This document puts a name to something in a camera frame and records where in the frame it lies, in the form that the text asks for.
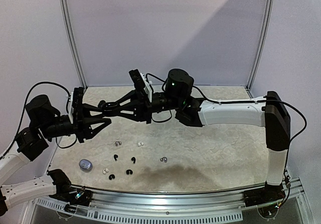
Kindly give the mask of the glossy black earbud charging case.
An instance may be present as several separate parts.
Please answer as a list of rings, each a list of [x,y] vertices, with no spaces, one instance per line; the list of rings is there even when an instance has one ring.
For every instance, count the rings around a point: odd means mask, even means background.
[[[105,110],[113,110],[113,109],[116,109],[118,107],[120,107],[120,104],[117,103],[117,102],[106,102],[106,103],[104,103],[102,108],[105,109]]]

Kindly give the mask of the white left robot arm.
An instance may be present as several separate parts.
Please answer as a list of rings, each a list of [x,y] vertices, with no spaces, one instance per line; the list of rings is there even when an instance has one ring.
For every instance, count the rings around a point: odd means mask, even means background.
[[[53,138],[75,135],[77,142],[83,143],[93,139],[111,124],[111,120],[104,118],[101,109],[83,104],[81,97],[73,100],[70,116],[62,115],[44,94],[34,97],[25,110],[30,118],[29,126],[17,133],[13,143],[1,156],[1,215],[18,204],[42,196],[70,205],[89,206],[92,191],[84,187],[73,188],[61,169],[48,171],[41,177],[23,183],[4,183],[20,168],[39,157]]]

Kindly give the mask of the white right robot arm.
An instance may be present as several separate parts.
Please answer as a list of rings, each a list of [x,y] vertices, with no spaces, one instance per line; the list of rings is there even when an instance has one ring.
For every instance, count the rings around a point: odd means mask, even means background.
[[[153,113],[175,110],[175,118],[188,127],[214,124],[241,124],[265,128],[268,148],[266,186],[259,197],[270,202],[279,193],[290,144],[290,115],[275,91],[265,96],[239,100],[211,100],[192,96],[194,79],[182,69],[171,69],[161,92],[155,92],[148,74],[131,70],[134,90],[115,102],[101,101],[99,107],[106,117],[122,117],[151,123]]]

